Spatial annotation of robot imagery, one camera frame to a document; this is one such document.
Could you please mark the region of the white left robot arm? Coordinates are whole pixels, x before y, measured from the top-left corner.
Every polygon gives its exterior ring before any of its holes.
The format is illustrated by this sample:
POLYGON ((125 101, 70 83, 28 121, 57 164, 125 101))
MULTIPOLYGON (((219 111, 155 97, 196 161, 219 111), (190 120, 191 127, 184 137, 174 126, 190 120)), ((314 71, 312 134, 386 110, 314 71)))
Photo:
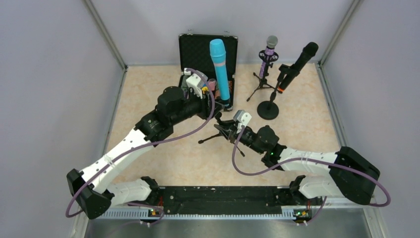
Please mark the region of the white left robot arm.
POLYGON ((157 98, 155 108, 144 115, 115 147, 82 170, 72 169, 67 175, 71 203, 77 202, 89 219, 96 219, 110 207, 145 201, 158 190, 156 181, 141 177, 134 182, 113 184, 113 180, 136 159, 170 139, 174 126, 198 116, 208 123, 223 110, 221 100, 211 92, 185 94, 180 87, 170 86, 157 98))

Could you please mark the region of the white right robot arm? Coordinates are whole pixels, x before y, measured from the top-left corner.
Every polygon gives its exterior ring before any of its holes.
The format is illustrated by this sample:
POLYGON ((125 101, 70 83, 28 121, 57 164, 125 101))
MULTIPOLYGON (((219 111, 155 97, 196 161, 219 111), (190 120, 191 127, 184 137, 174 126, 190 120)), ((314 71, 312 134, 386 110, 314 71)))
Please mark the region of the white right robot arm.
POLYGON ((235 147, 241 143, 262 155, 266 167, 302 172, 289 185, 294 196, 344 197, 359 205, 374 205, 371 200, 380 171, 353 148, 342 146, 337 152, 311 152, 281 145, 269 125, 254 132, 247 125, 251 115, 244 110, 239 110, 231 120, 221 120, 221 113, 215 118, 215 128, 226 140, 235 147))

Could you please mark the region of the small black tripod stand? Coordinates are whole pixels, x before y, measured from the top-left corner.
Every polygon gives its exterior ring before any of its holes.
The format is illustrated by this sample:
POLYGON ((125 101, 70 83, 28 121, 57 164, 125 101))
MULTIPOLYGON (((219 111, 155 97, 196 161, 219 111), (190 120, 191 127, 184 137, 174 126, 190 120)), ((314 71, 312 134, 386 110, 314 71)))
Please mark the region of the small black tripod stand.
POLYGON ((209 136, 209 137, 207 137, 207 138, 204 138, 204 139, 201 139, 201 140, 199 140, 198 141, 198 144, 203 144, 204 142, 206 142, 206 141, 208 141, 208 140, 211 140, 211 139, 213 139, 213 138, 216 138, 216 137, 223 137, 223 136, 221 136, 220 134, 219 134, 219 132, 217 133, 217 134, 215 134, 215 135, 212 135, 212 136, 209 136))

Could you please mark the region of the teal microphone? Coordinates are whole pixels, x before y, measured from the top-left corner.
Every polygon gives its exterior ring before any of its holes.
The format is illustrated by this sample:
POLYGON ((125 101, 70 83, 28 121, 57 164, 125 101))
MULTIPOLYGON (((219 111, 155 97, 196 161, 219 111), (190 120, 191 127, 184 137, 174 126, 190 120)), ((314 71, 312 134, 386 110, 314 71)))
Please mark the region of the teal microphone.
POLYGON ((210 41, 210 57, 215 69, 221 102, 228 107, 230 105, 230 92, 226 69, 226 50, 221 39, 210 41))

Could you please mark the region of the black microphone orange end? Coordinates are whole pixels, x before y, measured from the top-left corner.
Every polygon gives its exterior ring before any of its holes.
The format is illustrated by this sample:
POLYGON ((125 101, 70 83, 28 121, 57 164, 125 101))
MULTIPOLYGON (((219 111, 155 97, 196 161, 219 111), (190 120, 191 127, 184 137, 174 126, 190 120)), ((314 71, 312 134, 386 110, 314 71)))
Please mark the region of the black microphone orange end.
POLYGON ((278 90, 283 93, 286 88, 290 85, 294 78, 296 78, 303 67, 316 55, 318 51, 318 44, 315 42, 309 42, 302 50, 298 59, 291 66, 282 65, 280 70, 280 83, 278 85, 278 90))

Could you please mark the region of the round base clamp stand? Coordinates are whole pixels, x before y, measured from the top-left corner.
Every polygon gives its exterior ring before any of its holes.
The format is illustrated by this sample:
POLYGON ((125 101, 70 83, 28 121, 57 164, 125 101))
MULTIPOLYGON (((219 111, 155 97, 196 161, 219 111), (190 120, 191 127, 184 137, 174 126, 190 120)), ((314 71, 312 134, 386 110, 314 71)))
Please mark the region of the round base clamp stand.
POLYGON ((268 101, 261 102, 257 107, 258 115, 264 120, 273 120, 278 117, 279 107, 274 102, 276 95, 278 92, 280 94, 283 93, 288 85, 292 82, 292 80, 300 73, 296 63, 292 64, 291 66, 282 64, 279 70, 280 74, 277 78, 277 84, 274 91, 270 95, 270 99, 268 101))

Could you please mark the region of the purple glitter microphone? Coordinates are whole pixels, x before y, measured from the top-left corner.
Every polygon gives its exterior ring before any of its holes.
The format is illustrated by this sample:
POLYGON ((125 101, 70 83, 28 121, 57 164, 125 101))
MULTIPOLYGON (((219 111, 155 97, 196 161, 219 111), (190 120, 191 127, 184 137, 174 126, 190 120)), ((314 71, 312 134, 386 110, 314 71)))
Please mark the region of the purple glitter microphone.
POLYGON ((266 48, 260 52, 259 56, 262 59, 262 65, 259 73, 260 78, 268 76, 268 67, 272 65, 274 61, 278 58, 273 59, 272 56, 275 55, 275 46, 278 43, 278 38, 274 35, 270 35, 266 40, 266 48))

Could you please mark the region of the shock mount tripod stand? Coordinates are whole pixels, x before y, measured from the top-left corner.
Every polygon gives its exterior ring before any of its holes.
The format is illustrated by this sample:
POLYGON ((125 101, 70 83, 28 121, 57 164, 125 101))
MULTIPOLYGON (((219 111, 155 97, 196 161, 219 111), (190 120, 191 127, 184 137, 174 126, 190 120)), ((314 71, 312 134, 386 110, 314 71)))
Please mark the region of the shock mount tripod stand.
POLYGON ((275 52, 275 49, 273 47, 266 47, 265 50, 262 50, 259 52, 259 58, 262 60, 260 72, 257 75, 255 72, 253 73, 253 76, 255 76, 258 81, 259 85, 258 87, 252 92, 252 94, 247 98, 247 102, 250 101, 250 99, 253 97, 253 95, 258 91, 262 89, 274 89, 273 86, 268 84, 267 82, 267 76, 269 76, 268 69, 273 67, 274 62, 278 60, 278 54, 275 52))

